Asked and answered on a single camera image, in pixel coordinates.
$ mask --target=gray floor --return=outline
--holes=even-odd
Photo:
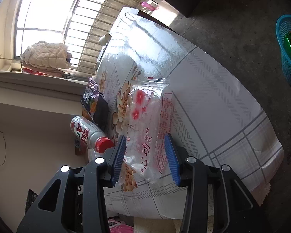
[[[274,231],[291,214],[291,87],[275,35],[283,14],[291,14],[288,0],[202,0],[170,25],[236,76],[271,120],[285,151],[263,204]]]

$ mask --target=snack bag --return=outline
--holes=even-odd
[[[147,181],[155,182],[167,162],[164,137],[171,125],[169,79],[131,83],[122,128],[124,161]]]
[[[81,103],[83,117],[96,123],[101,130],[104,130],[107,124],[109,106],[103,94],[98,91],[98,84],[93,77],[88,79]]]

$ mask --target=white jacket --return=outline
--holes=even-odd
[[[35,67],[69,68],[66,62],[68,46],[62,43],[40,41],[28,46],[20,58]]]

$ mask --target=blue gripper pad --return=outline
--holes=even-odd
[[[125,136],[120,137],[120,140],[116,144],[116,147],[118,147],[118,151],[116,152],[114,162],[112,165],[112,172],[114,172],[114,174],[111,177],[111,182],[112,182],[113,186],[115,186],[115,183],[118,182],[119,177],[120,177],[120,173],[121,173],[121,169],[122,169],[123,159],[124,159],[124,155],[125,155],[125,151],[126,151],[126,138],[125,138]]]
[[[171,134],[168,133],[165,135],[165,152],[168,159],[168,164],[170,168],[170,172],[172,175],[173,181],[176,183],[177,186],[180,185],[180,167],[179,167],[179,161],[176,157],[175,153],[175,146],[173,144],[173,139],[171,137]]]

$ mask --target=wire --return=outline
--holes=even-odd
[[[2,133],[2,137],[3,137],[3,140],[4,140],[4,147],[5,147],[5,156],[4,156],[4,161],[3,161],[2,164],[0,164],[0,166],[3,166],[4,163],[5,163],[5,159],[6,159],[6,142],[5,142],[5,138],[4,138],[4,134],[3,134],[3,132],[2,132],[2,131],[0,131],[0,132]]]

